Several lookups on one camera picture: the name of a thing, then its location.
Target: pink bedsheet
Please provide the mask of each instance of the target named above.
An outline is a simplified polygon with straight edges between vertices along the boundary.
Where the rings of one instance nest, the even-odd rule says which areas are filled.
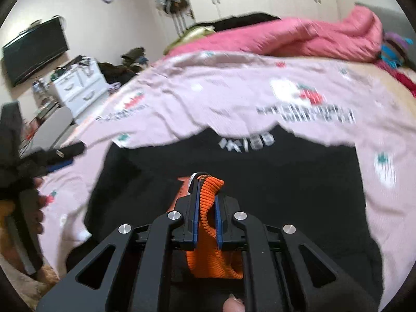
[[[231,29],[181,45],[172,57],[194,51],[244,51],[271,56],[319,56],[370,62],[380,52],[382,24],[368,8],[355,6],[342,22],[286,18]]]

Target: orange sweater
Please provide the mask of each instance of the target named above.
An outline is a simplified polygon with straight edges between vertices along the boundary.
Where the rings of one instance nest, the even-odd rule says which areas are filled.
[[[214,210],[215,195],[224,185],[222,180],[201,176],[199,197],[198,243],[186,252],[188,266],[196,278],[243,278],[243,261],[239,251],[221,251],[217,247]]]

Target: clutter on desk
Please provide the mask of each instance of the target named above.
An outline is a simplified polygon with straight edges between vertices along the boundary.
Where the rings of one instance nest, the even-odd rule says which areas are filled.
[[[148,67],[149,60],[146,58],[145,52],[146,50],[143,47],[131,49],[124,55],[121,55],[123,65],[135,73],[140,73]]]
[[[108,62],[98,63],[98,67],[101,70],[101,73],[104,75],[105,80],[109,85],[115,83],[120,83],[117,90],[120,89],[124,84],[130,81],[136,73],[125,66],[115,66]],[[110,95],[115,92],[114,86],[109,86]]]
[[[120,82],[114,82],[110,84],[110,86],[108,87],[108,93],[112,95],[116,93],[117,91],[119,91],[121,87],[122,87],[122,84]]]
[[[84,55],[78,55],[76,58],[68,62],[62,67],[57,67],[50,77],[50,81],[53,82],[65,74],[68,70],[72,68],[73,65],[78,64],[80,66],[90,67],[91,59]]]
[[[33,82],[32,91],[39,104],[36,119],[40,125],[45,122],[55,112],[56,109],[60,107],[60,104],[49,93],[49,84],[45,84],[42,79]]]
[[[19,147],[19,156],[23,156],[24,153],[30,150],[33,137],[35,136],[37,130],[40,127],[40,122],[38,118],[32,119],[32,121],[28,122],[26,120],[23,121],[23,129],[22,129],[22,137],[21,143]]]

